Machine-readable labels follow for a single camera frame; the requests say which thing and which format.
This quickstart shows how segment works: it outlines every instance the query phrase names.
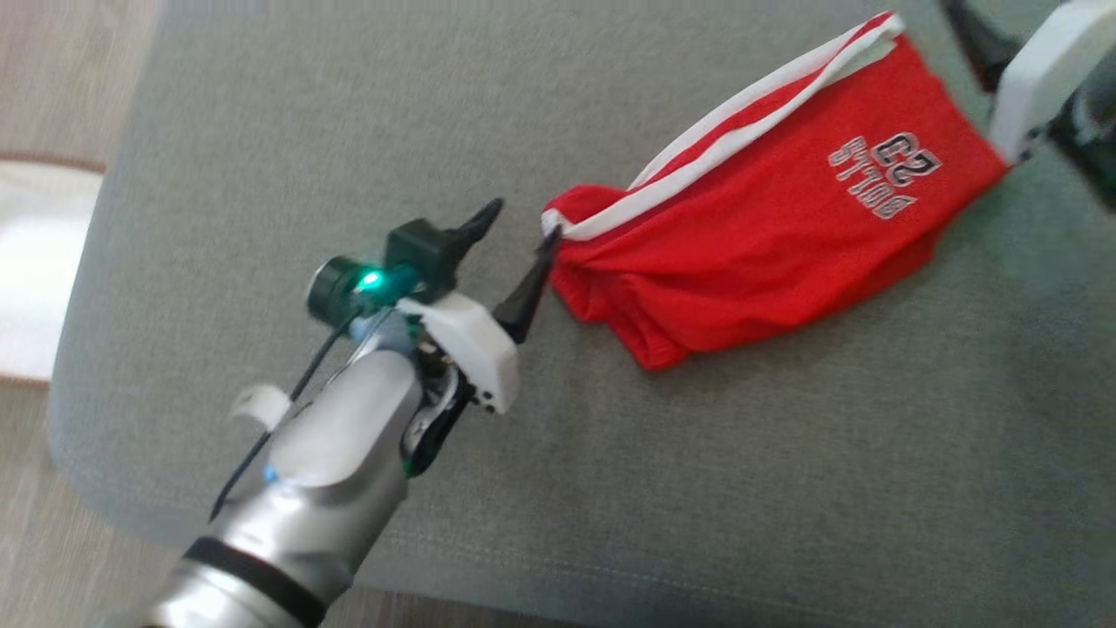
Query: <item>black band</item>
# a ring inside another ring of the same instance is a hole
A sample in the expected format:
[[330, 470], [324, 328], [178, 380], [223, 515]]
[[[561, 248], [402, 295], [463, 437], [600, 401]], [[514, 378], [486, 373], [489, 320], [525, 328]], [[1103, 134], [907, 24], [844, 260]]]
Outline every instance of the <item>black band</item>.
[[182, 555], [243, 580], [271, 598], [279, 608], [307, 628], [315, 628], [326, 618], [326, 605], [290, 576], [260, 559], [225, 545], [217, 539], [202, 537]]

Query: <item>red garment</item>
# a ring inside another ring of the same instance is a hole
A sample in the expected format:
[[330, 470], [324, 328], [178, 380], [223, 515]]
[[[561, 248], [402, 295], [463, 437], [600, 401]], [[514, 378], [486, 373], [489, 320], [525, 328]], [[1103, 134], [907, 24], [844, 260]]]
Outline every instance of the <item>red garment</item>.
[[1008, 166], [902, 32], [877, 16], [709, 114], [627, 190], [555, 199], [552, 281], [575, 317], [662, 369], [802, 327], [926, 263]]

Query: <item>white plastic clip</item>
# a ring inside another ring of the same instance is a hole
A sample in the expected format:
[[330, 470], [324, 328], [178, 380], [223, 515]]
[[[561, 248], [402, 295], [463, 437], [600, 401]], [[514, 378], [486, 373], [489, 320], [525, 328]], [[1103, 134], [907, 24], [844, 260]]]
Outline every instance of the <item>white plastic clip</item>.
[[275, 431], [287, 410], [290, 409], [290, 398], [279, 387], [262, 384], [244, 389], [232, 404], [230, 417], [249, 417], [258, 422], [263, 429]]

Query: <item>robotic arm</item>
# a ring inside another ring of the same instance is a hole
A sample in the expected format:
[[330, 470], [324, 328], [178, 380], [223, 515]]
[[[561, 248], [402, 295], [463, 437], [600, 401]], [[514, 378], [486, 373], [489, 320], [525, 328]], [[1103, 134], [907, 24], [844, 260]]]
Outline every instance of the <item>robotic arm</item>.
[[337, 257], [318, 270], [307, 305], [356, 344], [348, 364], [279, 423], [267, 482], [223, 509], [219, 500], [209, 530], [154, 601], [107, 626], [321, 622], [406, 496], [408, 479], [434, 461], [464, 408], [502, 414], [516, 400], [516, 346], [542, 296], [558, 233], [490, 312], [454, 288], [458, 264], [501, 204], [490, 202], [458, 229], [415, 220], [393, 230], [383, 265]]

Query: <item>gray fabric surface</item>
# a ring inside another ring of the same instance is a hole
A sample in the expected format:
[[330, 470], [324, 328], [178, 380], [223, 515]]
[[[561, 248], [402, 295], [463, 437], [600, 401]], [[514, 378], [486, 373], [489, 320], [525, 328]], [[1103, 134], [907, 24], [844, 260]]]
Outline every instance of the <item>gray fabric surface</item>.
[[[998, 11], [1033, 27], [1055, 3]], [[892, 6], [982, 120], [934, 4]], [[462, 272], [494, 302], [542, 203], [625, 183], [883, 8], [172, 4], [75, 287], [58, 464], [112, 522], [185, 545], [253, 438], [229, 403], [290, 386], [326, 335], [302, 308], [321, 260], [504, 195]], [[514, 413], [463, 418], [363, 581], [606, 626], [1110, 618], [1114, 222], [1040, 148], [918, 276], [660, 375], [550, 297]]]

